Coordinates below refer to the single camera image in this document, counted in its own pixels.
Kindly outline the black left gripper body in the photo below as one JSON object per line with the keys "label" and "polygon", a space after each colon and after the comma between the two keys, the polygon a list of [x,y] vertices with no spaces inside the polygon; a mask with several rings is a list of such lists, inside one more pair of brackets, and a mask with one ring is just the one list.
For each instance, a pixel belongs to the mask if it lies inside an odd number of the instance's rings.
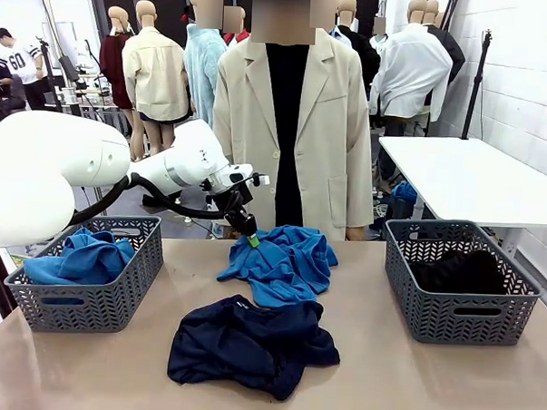
{"label": "black left gripper body", "polygon": [[245,205],[252,200],[253,197],[248,189],[231,188],[217,195],[216,207],[224,220],[227,217],[252,220],[254,216],[245,208]]}

